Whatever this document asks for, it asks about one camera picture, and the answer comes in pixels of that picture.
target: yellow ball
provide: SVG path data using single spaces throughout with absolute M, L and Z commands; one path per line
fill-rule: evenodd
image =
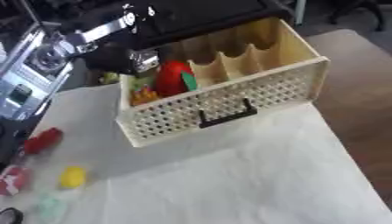
M 59 183 L 65 188 L 75 188 L 86 182 L 86 171 L 79 166 L 68 166 L 60 176 Z

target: black chair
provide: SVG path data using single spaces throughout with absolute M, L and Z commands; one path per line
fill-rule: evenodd
M 378 25 L 376 30 L 378 32 L 384 31 L 385 30 L 385 18 L 382 15 L 382 12 L 380 10 L 380 7 L 377 3 L 376 0 L 352 0 L 352 1 L 347 1 L 347 3 L 344 3 L 341 5 L 331 16 L 330 16 L 330 22 L 334 25 L 338 23 L 338 18 L 349 13 L 350 11 L 357 9 L 357 8 L 365 8 L 369 11 L 371 11 L 378 20 Z

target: black drawer handle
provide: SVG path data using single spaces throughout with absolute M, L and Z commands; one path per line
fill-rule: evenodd
M 220 123 L 226 123 L 226 122 L 230 122 L 230 121 L 233 121 L 233 120 L 236 120 L 239 118 L 243 118 L 245 116 L 253 116 L 253 115 L 257 114 L 257 109 L 250 104 L 249 99 L 244 98 L 242 101 L 243 101 L 243 104 L 245 105 L 245 108 L 246 108 L 243 112 L 233 114 L 233 115 L 228 115 L 228 116 L 221 117 L 221 118 L 211 120 L 211 121 L 208 121 L 206 119 L 206 112 L 204 112 L 204 110 L 200 110 L 199 116 L 200 116 L 201 123 L 200 123 L 199 127 L 201 129 L 204 129 L 204 128 L 211 127 L 211 126 L 214 126 L 214 125 L 217 125 Z

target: chair leg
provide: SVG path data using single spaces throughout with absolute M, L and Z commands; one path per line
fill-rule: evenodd
M 380 7 L 378 6 L 377 2 L 366 1 L 366 2 L 363 2 L 360 6 L 368 9 L 377 17 L 378 25 L 377 25 L 376 30 L 378 32 L 384 31 L 386 22 L 385 22 L 385 18 L 382 15 L 382 11 L 380 10 Z
M 329 22 L 333 25 L 336 25 L 338 23 L 338 18 L 349 13 L 350 11 L 358 8 L 363 2 L 366 0 L 357 0 L 353 1 L 352 3 L 341 7 L 340 9 L 337 9 L 330 17 L 329 17 Z

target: perforated wooden box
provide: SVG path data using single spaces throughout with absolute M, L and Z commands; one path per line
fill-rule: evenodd
M 129 76 L 122 76 L 116 120 L 136 147 L 312 101 L 329 63 L 273 17 L 166 47 L 169 58 L 189 63 L 199 88 L 131 107 Z

